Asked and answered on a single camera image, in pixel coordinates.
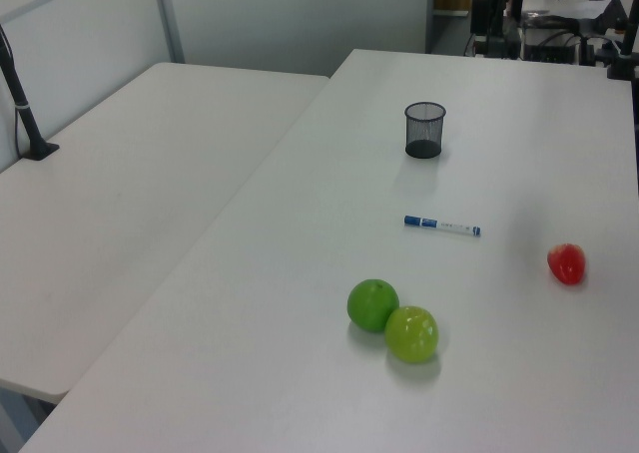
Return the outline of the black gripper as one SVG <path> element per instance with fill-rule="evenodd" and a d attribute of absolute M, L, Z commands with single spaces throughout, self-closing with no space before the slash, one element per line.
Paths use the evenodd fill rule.
<path fill-rule="evenodd" d="M 470 33 L 476 36 L 476 55 L 482 57 L 519 58 L 520 36 L 505 35 L 500 48 L 503 17 L 519 23 L 523 0 L 472 0 Z"/>

